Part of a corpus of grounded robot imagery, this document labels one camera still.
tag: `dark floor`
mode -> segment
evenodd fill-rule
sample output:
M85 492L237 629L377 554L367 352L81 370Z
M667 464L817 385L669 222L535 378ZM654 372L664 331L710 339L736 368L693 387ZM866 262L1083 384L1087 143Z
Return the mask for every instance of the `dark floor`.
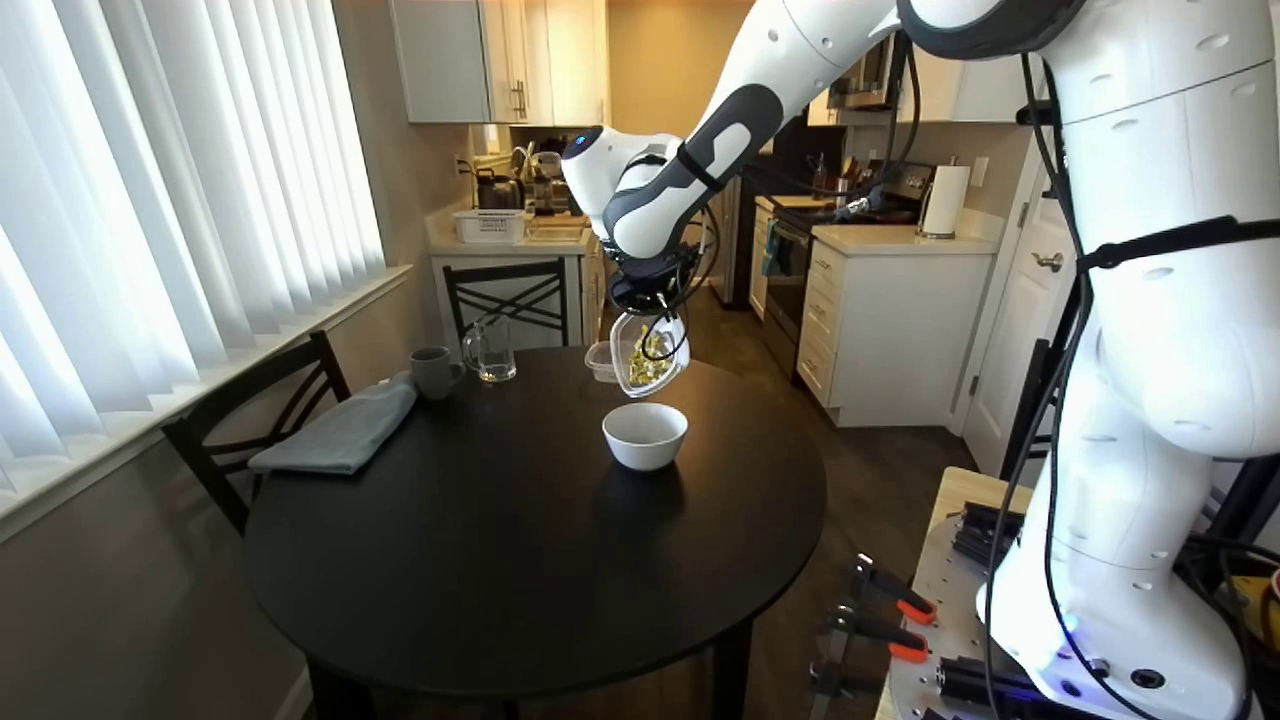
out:
M847 582L858 551L906 578L915 568L942 469L973 468L960 438L942 428L836 429L803 387L791 386L765 351L751 311L726 311L710 290L690 301L694 359L731 370L776 397L809 429L827 465L827 520L809 565L756 621L751 647L746 717L800 720L808 716L809 661L817 657L822 618ZM605 318L604 332L612 316ZM886 603L886 611L891 611ZM888 655L852 644L847 660L859 676L883 679ZM525 719L707 717L709 655L600 691L521 703ZM879 692L840 703L831 717L870 720ZM444 705L380 697L380 717L392 720L498 717L476 705Z

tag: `metal platform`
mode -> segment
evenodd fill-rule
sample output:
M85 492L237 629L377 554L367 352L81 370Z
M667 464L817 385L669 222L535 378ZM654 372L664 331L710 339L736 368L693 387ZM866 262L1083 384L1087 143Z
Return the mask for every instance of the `metal platform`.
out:
M983 657L984 629L978 620L977 597L987 569L951 548L959 528L960 515L947 518L929 530L924 538L924 550L920 551L911 588L937 605L938 618L932 625L919 625L905 619L902 621L908 630L924 635L931 651L924 665L913 665L896 657L890 661L886 687L902 720L920 717L925 710L933 710L947 720L956 716L965 720L993 717L986 705L945 698L938 692L941 659ZM995 643L992 651L992 666L997 671L1019 671L1018 664Z

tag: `glass mug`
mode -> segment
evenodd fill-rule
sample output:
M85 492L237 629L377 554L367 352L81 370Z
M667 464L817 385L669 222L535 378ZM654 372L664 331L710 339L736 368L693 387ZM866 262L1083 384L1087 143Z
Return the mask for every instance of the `glass mug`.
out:
M462 361L486 383L516 377L516 351L511 346L511 319L503 314L484 315L471 323L462 338Z

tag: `table leg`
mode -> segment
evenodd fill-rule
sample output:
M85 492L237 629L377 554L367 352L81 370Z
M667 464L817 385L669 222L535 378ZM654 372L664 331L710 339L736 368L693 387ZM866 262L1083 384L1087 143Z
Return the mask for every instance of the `table leg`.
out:
M374 720L374 694L367 687L307 660L316 720Z
M730 628L712 647L712 720L742 720L746 671L751 662L751 621Z

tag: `round table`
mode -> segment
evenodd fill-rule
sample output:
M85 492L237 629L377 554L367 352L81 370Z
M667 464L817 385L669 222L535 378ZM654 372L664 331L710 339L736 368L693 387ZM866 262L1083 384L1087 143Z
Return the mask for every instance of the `round table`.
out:
M248 583L307 656L316 711L367 687L520 700L594 688L714 646L713 714L741 717L751 620L822 532L826 473L786 410L694 363L652 400L689 416L673 466L617 465L627 402L582 348L518 352L419 401L356 475L276 473L244 537Z

